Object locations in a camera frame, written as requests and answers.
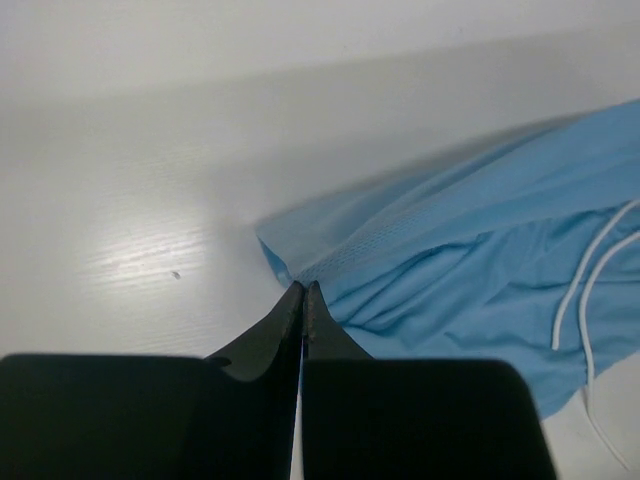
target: white surface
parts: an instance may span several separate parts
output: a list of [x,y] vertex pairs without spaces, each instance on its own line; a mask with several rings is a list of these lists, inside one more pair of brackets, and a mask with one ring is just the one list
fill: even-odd
[[[214,351],[281,294],[257,220],[640,96],[639,27],[635,0],[0,0],[0,354]],[[596,383],[632,462],[639,371]],[[621,475],[585,418],[546,422],[563,478]]]

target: blue garment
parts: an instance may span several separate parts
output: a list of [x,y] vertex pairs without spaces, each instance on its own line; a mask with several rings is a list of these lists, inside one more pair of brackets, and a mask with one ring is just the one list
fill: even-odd
[[[640,198],[640,102],[529,136],[445,171],[311,202],[259,225],[283,285],[318,280],[333,317],[379,358],[500,358],[541,416],[586,382],[577,304],[589,273],[640,229],[626,214],[597,248],[566,312],[580,258]],[[588,303],[596,373],[640,345],[640,242],[604,268]]]

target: blue cloth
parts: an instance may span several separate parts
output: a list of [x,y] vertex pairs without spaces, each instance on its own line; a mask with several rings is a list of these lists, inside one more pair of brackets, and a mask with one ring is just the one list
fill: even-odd
[[[270,219],[257,235],[283,285],[318,280],[333,317],[379,358],[500,358],[546,417],[586,382],[577,302],[634,209],[595,252],[552,323],[580,258],[640,198],[640,102],[502,146],[445,171],[340,193]],[[640,242],[615,255],[588,304],[601,373],[640,345]]]

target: drawstring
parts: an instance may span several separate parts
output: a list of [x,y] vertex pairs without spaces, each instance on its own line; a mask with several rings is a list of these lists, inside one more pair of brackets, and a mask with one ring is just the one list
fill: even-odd
[[[578,284],[582,279],[582,275],[586,270],[587,264],[593,255],[593,252],[596,250],[598,245],[602,242],[604,237],[611,231],[611,229],[620,221],[620,219],[632,208],[640,205],[640,200],[634,200],[632,202],[627,203],[620,211],[604,226],[604,228],[598,233],[598,235],[593,239],[587,250],[585,251],[582,259],[580,260],[580,264],[578,265],[578,269],[571,281],[569,289],[567,293],[562,298],[562,302],[560,302],[560,306],[558,307],[558,311],[556,312],[556,317],[553,324],[553,340],[551,348],[553,350],[558,350],[560,345],[560,326],[562,325],[562,320],[564,318],[564,314],[567,310],[567,306],[569,301],[573,297],[573,294],[578,288]],[[594,388],[593,383],[595,380],[595,363],[593,360],[593,350],[591,349],[591,342],[589,340],[589,332],[587,328],[587,302],[589,301],[589,296],[591,295],[591,290],[593,289],[600,272],[605,267],[607,262],[613,257],[616,253],[622,250],[627,245],[632,242],[640,239],[640,231],[634,232],[631,235],[627,236],[623,240],[616,243],[613,247],[609,248],[607,252],[598,260],[595,268],[589,275],[587,279],[587,283],[585,284],[584,291],[580,297],[580,303],[578,308],[578,324],[580,327],[580,337],[582,340],[582,348],[584,349],[584,354],[587,360],[587,392],[585,397],[585,406],[587,410],[587,416],[589,417],[589,421],[593,426],[594,430],[600,437],[600,440],[607,449],[611,452],[611,454],[620,462],[620,464],[626,468],[627,470],[631,470],[631,467],[624,459],[622,453],[615,448],[611,440],[607,437],[602,427],[598,423],[595,416],[595,406],[594,406]]]

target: white cord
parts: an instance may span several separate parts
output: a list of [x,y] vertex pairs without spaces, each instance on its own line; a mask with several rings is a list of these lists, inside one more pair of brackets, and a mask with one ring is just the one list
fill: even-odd
[[582,259],[580,260],[578,269],[576,270],[576,273],[573,276],[573,280],[571,280],[571,285],[569,286],[569,290],[567,290],[567,293],[565,293],[564,297],[562,298],[562,301],[560,302],[560,306],[558,307],[558,310],[556,312],[556,317],[553,321],[553,336],[551,341],[551,348],[553,350],[558,350],[558,348],[560,347],[560,327],[562,327],[564,314],[567,311],[567,307],[569,305],[569,302],[571,301],[571,298],[573,297],[573,295],[576,293],[576,290],[578,289],[578,284],[580,283],[580,280],[582,280],[582,275],[584,275],[584,271],[587,268],[587,264],[589,263],[589,260],[591,260],[591,256],[593,255],[593,252],[595,252],[596,248],[598,248],[598,245],[600,245],[600,242],[602,242],[604,237],[607,236],[607,234],[611,231],[613,227],[615,227],[615,225],[620,221],[620,219],[624,217],[624,215],[629,210],[631,210],[634,207],[637,207],[638,205],[640,205],[640,199],[633,200],[627,203],[624,207],[622,207],[620,211],[616,213],[611,220],[609,220],[609,222],[604,226],[604,228],[600,230],[600,233],[598,233],[598,235],[592,240],[591,244],[582,255]]
[[578,309],[578,323],[580,325],[580,337],[582,338],[582,348],[584,349],[585,357],[587,358],[587,394],[585,398],[585,404],[587,408],[587,416],[593,425],[596,433],[605,444],[605,446],[609,449],[611,454],[616,457],[616,459],[622,464],[624,468],[627,470],[631,470],[631,467],[624,459],[622,453],[611,443],[611,440],[604,433],[602,427],[598,423],[595,416],[595,406],[594,406],[594,388],[593,382],[595,380],[595,363],[593,360],[593,351],[591,349],[591,342],[589,341],[589,332],[587,329],[587,302],[589,301],[589,296],[591,295],[591,290],[593,289],[593,285],[596,283],[598,279],[598,275],[607,264],[607,262],[613,257],[616,253],[622,250],[624,247],[629,245],[630,243],[640,240],[640,231],[632,233],[624,240],[616,243],[613,247],[607,250],[602,258],[598,261],[593,272],[589,275],[589,279],[584,287],[584,291],[582,292],[582,296],[580,297],[580,306]]

